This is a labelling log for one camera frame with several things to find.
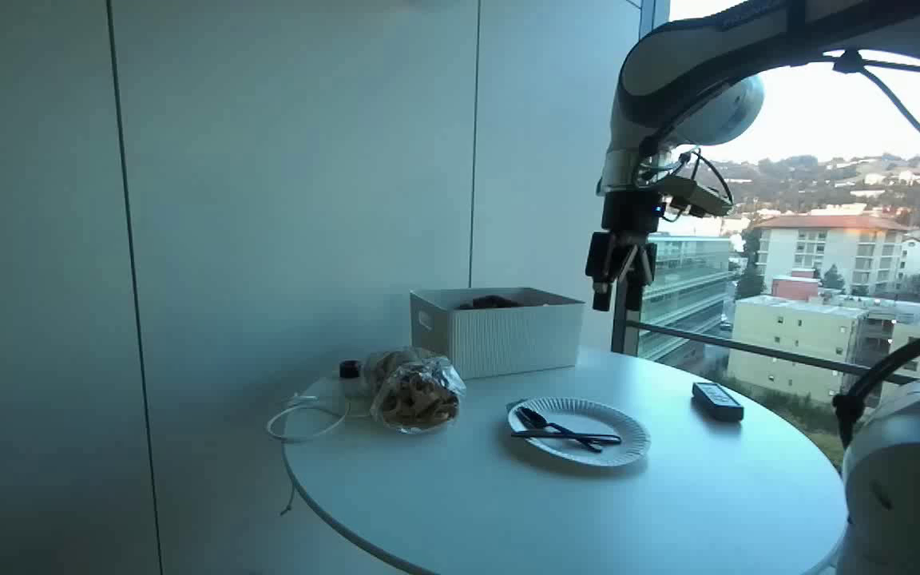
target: white round table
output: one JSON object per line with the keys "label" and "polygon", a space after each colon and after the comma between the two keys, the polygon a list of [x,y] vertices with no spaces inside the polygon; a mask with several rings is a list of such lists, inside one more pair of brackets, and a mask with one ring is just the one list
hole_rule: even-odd
{"label": "white round table", "polygon": [[[311,506],[401,571],[760,571],[819,568],[847,527],[825,454],[763,404],[740,426],[690,404],[696,377],[611,351],[567,371],[469,379],[461,419],[397,435],[365,416],[288,443]],[[648,455],[583,468],[508,436],[513,399],[586,399],[633,416]]]}

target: white plate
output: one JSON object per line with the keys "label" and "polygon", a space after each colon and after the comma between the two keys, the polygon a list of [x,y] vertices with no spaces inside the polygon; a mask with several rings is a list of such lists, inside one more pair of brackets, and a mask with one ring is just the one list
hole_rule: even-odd
{"label": "white plate", "polygon": [[[601,454],[583,450],[577,440],[567,436],[526,436],[530,446],[553,454],[559,461],[572,461],[582,467],[628,467],[648,454],[648,432],[633,420],[625,412],[582,401],[582,399],[526,399],[516,404],[530,404],[549,420],[559,420],[572,432],[583,435],[619,435],[619,443],[601,446]],[[508,410],[503,420],[512,432],[525,432],[516,419],[516,404]]]}

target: white wall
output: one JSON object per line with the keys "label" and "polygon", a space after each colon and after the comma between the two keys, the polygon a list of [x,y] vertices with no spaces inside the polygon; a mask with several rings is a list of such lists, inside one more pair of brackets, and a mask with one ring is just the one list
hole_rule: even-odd
{"label": "white wall", "polygon": [[[601,204],[590,188],[635,10],[622,0],[112,6],[147,396],[106,21],[100,10],[60,2],[43,21],[29,13],[0,18],[54,50],[66,34],[39,21],[79,24],[88,41],[58,66],[92,59],[75,77],[97,79],[85,102],[52,98],[72,87],[71,77],[25,77],[5,96],[15,106],[43,92],[41,107],[2,123],[20,120],[25,134],[25,120],[39,120],[54,137],[0,152],[25,167],[0,174],[0,217],[13,229],[0,241],[0,276],[13,284],[10,297],[36,281],[29,297],[39,305],[0,305],[0,331],[13,314],[29,315],[5,348],[39,366],[2,371],[0,404],[75,412],[66,440],[112,446],[112,463],[133,473],[117,489],[79,484],[102,498],[97,504],[140,521],[132,521],[136,534],[124,531],[132,559],[151,559],[154,534],[136,420],[147,399],[166,571],[383,571],[306,512],[278,518],[288,473],[263,420],[338,357],[404,345],[409,290],[544,284],[586,297],[582,265]],[[83,284],[43,268],[22,241],[33,225]],[[43,325],[71,339],[54,345]],[[25,483],[49,477],[36,467],[22,467]]]}
{"label": "white wall", "polygon": [[102,2],[0,0],[0,571],[154,571]]}

